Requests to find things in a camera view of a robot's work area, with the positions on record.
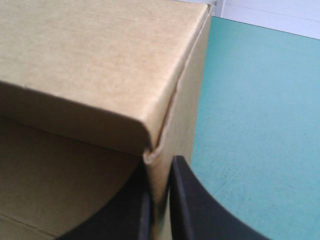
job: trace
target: teal surface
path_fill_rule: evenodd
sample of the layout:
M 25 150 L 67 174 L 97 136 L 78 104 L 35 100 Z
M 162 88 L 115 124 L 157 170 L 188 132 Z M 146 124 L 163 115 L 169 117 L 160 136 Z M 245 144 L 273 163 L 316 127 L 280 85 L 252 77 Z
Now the teal surface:
M 213 18 L 191 168 L 267 237 L 320 239 L 320 40 Z

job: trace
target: black object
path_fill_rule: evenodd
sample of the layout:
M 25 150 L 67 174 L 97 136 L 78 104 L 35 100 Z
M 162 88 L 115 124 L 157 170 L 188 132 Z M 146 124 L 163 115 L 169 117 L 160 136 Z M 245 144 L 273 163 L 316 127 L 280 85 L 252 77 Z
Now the black object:
M 224 209 L 204 189 L 183 156 L 170 172 L 170 217 L 173 240 L 267 240 Z
M 141 163 L 96 214 L 57 240 L 148 240 L 151 198 Z

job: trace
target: white wall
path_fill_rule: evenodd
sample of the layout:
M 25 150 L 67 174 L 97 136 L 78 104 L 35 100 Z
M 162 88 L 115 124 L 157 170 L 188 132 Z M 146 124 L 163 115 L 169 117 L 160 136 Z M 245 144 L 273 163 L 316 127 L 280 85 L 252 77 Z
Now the white wall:
M 222 17 L 320 39 L 320 0 L 225 0 Z

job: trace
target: box lid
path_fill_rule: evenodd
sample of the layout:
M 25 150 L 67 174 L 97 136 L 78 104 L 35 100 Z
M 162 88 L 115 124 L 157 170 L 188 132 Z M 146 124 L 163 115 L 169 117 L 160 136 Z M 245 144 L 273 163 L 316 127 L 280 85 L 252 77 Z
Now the box lid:
M 1 1 L 0 115 L 141 155 L 158 144 L 208 11 L 173 0 Z

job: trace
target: cardboard box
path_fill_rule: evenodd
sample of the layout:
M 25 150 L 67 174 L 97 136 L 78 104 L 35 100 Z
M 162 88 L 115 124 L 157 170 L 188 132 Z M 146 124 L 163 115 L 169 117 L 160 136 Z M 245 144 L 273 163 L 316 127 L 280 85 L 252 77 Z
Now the cardboard box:
M 153 235 L 169 239 L 170 229 L 163 230 L 168 174 L 173 155 L 190 159 L 192 153 L 210 10 L 173 0 L 0 3 L 0 221 L 6 234 L 36 228 L 46 239 L 66 232 L 106 203 L 143 158 Z M 95 164 L 84 157 L 91 154 Z M 100 166 L 110 169 L 92 183 L 90 174 Z M 123 173 L 114 176 L 120 166 Z M 68 169 L 75 171 L 73 187 L 60 189 Z M 87 204 L 83 212 L 64 202 L 86 195 L 74 186 L 89 191 L 97 184 L 98 191 L 105 178 L 117 180 L 106 195 L 78 201 Z M 59 203 L 35 199 L 49 199 L 52 189 L 65 194 Z M 71 224 L 47 218 L 62 211 Z

